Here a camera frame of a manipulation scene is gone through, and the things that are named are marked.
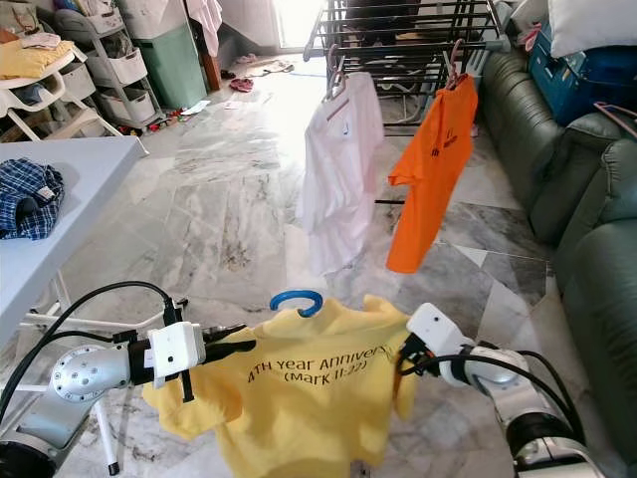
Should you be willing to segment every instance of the white table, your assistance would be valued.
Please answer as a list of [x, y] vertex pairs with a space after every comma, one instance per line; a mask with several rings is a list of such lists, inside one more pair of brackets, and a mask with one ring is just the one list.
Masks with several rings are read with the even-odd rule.
[[47, 239], [0, 240], [0, 350], [144, 153], [133, 136], [0, 144], [0, 162], [28, 157], [51, 164], [65, 182], [58, 222]]

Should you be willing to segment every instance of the blue box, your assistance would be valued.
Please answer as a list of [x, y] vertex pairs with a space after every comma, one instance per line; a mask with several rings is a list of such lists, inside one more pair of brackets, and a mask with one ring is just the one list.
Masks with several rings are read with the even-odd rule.
[[566, 126], [594, 112], [594, 102], [637, 108], [637, 48], [596, 48], [553, 58], [550, 28], [542, 28], [531, 53], [530, 70], [555, 121]]

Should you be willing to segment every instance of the yellow cloth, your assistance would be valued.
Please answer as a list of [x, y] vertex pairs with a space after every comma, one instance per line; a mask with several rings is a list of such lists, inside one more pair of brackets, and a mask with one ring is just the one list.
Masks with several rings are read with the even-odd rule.
[[237, 478], [348, 478], [351, 461], [382, 461], [392, 401], [411, 413], [415, 378], [395, 373], [407, 319], [372, 296], [364, 312], [332, 299], [309, 319], [282, 311], [226, 341], [256, 339], [250, 353], [191, 371], [194, 401], [180, 380], [143, 397], [170, 432], [214, 428]]
[[0, 79], [40, 78], [52, 63], [64, 57], [73, 42], [62, 41], [55, 50], [22, 48], [20, 40], [0, 45]]

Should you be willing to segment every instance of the white pillow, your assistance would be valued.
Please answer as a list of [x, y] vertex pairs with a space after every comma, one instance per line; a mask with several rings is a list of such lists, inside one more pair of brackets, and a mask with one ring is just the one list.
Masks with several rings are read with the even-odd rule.
[[533, 23], [540, 22], [548, 16], [547, 0], [525, 0], [516, 9], [511, 19], [521, 32], [533, 27]]
[[637, 45], [637, 0], [548, 0], [550, 53], [565, 55], [611, 45]]

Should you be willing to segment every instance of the orange t-shirt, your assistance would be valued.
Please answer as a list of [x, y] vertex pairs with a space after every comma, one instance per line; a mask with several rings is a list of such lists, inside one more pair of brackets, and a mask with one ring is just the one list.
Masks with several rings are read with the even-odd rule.
[[409, 184], [409, 194], [387, 267], [414, 273], [431, 247], [465, 163], [478, 106], [474, 80], [463, 75], [455, 90], [439, 90], [427, 118], [389, 175], [391, 185]]

